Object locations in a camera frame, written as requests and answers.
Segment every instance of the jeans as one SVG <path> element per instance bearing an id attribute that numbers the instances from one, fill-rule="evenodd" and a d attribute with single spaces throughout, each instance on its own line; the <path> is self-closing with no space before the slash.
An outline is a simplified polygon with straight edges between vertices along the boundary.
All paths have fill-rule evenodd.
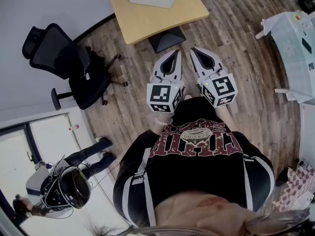
<path id="1" fill-rule="evenodd" d="M 102 151 L 103 149 L 112 146 L 112 142 L 106 138 L 100 139 L 98 143 L 93 144 L 92 146 L 85 148 L 79 152 L 75 152 L 70 156 L 65 158 L 65 161 L 69 165 L 79 166 L 84 160 L 89 158 L 92 155 Z M 112 162 L 114 162 L 116 157 L 111 153 L 105 153 L 103 158 L 97 162 L 92 164 L 90 167 L 84 168 L 82 170 L 83 174 L 87 179 L 94 176 L 97 173 L 105 170 Z"/>

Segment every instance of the black baseboard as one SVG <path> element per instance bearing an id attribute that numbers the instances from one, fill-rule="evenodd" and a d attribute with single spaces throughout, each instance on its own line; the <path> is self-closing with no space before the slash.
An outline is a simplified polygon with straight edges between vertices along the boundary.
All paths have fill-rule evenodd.
<path id="1" fill-rule="evenodd" d="M 81 35 L 79 35 L 77 38 L 75 38 L 73 40 L 74 43 L 78 43 L 79 41 L 81 41 L 83 38 L 85 38 L 87 35 L 89 35 L 90 33 L 92 33 L 94 30 L 96 30 L 98 27 L 102 26 L 103 24 L 107 23 L 108 21 L 112 20 L 116 18 L 116 15 L 113 13 L 111 15 L 109 15 L 108 17 L 102 19 L 101 21 L 99 21 L 98 23 L 96 23 L 95 25 L 93 25 L 91 28 L 89 28 L 88 30 L 86 30 L 84 33 L 82 33 Z"/>

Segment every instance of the red and white checkered fabric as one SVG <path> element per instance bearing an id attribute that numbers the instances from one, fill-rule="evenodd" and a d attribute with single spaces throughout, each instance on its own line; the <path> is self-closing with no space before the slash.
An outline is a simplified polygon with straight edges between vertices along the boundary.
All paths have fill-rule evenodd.
<path id="1" fill-rule="evenodd" d="M 315 170 L 308 165 L 306 169 L 300 167 L 296 172 L 291 168 L 287 172 L 288 187 L 283 191 L 280 200 L 272 203 L 279 211 L 290 210 L 294 201 L 304 192 L 312 192 L 315 188 Z"/>

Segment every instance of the wooden floor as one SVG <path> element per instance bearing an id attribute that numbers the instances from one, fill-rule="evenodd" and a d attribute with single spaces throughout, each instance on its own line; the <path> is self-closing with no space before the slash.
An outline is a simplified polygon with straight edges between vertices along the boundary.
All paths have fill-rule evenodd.
<path id="1" fill-rule="evenodd" d="M 122 54 L 124 58 L 114 63 L 110 73 L 113 80 L 129 82 L 127 88 L 108 88 L 107 106 L 101 106 L 99 101 L 86 110 L 92 131 L 95 136 L 113 141 L 110 151 L 118 155 L 118 163 L 152 123 L 154 115 L 146 104 L 146 84 L 154 63 L 163 54 L 174 49 L 182 52 L 185 93 L 200 95 L 189 57 L 190 48 L 198 46 L 218 54 L 234 74 L 239 93 L 229 109 L 239 131 L 271 159 L 277 175 L 298 156 L 300 110 L 296 102 L 274 93 L 276 87 L 288 87 L 284 65 L 272 37 L 256 40 L 255 35 L 262 30 L 262 19 L 299 9 L 297 0 L 202 1 L 210 16 L 181 26 L 187 40 L 159 54 L 154 53 L 147 39 L 126 45 L 116 19 L 81 41 L 106 60 Z"/>

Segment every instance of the black mesh office chair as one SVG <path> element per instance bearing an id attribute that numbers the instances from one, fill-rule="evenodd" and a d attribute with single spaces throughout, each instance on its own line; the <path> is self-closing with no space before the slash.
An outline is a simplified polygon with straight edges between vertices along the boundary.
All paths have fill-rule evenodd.
<path id="1" fill-rule="evenodd" d="M 56 110 L 61 108 L 59 100 L 70 96 L 74 97 L 80 109 L 88 108 L 99 98 L 102 105 L 107 105 L 103 93 L 110 83 L 128 86 L 127 82 L 112 81 L 108 72 L 120 54 L 106 64 L 105 59 L 90 47 L 76 45 L 57 24 L 50 24 L 46 29 L 32 27 L 22 53 L 30 60 L 31 67 L 46 70 L 64 80 L 69 78 L 72 92 L 57 94 L 54 88 L 51 91 Z"/>

